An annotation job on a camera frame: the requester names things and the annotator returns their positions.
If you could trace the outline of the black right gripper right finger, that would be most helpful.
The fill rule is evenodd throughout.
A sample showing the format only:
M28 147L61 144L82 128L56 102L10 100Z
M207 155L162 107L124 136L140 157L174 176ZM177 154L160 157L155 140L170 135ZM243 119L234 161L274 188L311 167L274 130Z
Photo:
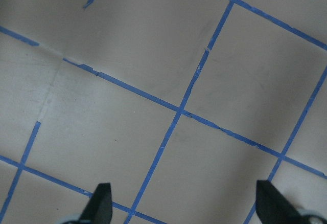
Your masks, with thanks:
M263 224L307 223L307 219L268 180L256 182L255 209Z

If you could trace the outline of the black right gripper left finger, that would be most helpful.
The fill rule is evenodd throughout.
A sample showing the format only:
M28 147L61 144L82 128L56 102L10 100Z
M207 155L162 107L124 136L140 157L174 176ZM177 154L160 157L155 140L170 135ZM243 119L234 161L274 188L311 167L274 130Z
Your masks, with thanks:
M111 184L97 185L77 223L110 224L112 220Z

